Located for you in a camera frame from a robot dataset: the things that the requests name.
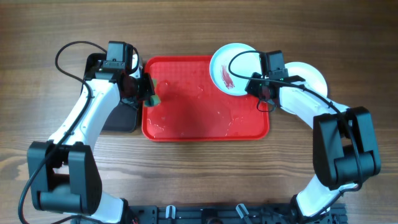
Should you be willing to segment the white plate with stain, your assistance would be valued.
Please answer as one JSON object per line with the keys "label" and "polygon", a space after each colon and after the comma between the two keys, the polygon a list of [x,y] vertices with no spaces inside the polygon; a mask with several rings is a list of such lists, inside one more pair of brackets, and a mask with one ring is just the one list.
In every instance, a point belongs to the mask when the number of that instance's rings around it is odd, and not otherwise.
{"label": "white plate with stain", "polygon": [[310,88],[327,97],[328,86],[326,80],[315,67],[304,62],[289,62],[285,64],[285,67],[288,69],[290,77],[298,75],[304,78]]}

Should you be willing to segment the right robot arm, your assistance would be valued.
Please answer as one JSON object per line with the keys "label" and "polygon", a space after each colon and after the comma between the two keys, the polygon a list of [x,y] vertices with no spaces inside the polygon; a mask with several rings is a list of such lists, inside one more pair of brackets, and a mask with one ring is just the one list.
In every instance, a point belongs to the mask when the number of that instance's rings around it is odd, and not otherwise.
{"label": "right robot arm", "polygon": [[344,194],[359,191],[381,171],[381,159],[370,112],[350,108],[322,95],[307,78],[253,73],[246,92],[272,107],[291,111],[313,130],[315,175],[290,201],[291,223],[324,218]]}

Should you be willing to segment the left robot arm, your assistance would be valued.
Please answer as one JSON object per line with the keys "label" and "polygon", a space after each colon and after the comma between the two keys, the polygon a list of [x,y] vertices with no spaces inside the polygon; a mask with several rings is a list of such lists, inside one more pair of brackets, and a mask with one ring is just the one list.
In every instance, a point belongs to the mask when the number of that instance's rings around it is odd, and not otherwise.
{"label": "left robot arm", "polygon": [[96,223],[137,223],[127,200],[103,191],[93,149],[106,120],[122,98],[138,102],[154,96],[148,73],[105,69],[81,79],[81,95],[63,125],[45,142],[28,148],[29,180],[36,210],[66,213],[69,219]]}

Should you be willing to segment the green yellow sponge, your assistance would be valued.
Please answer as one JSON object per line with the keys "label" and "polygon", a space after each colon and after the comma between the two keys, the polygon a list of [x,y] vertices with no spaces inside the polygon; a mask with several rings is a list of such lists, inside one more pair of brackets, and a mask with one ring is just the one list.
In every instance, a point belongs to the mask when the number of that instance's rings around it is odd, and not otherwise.
{"label": "green yellow sponge", "polygon": [[[152,90],[155,91],[156,86],[157,86],[157,80],[152,79],[152,83],[153,83]],[[144,102],[144,105],[146,107],[150,108],[150,107],[155,107],[155,106],[159,105],[160,102],[161,102],[161,100],[160,100],[159,96],[154,94],[154,95],[151,95],[150,98]]]}

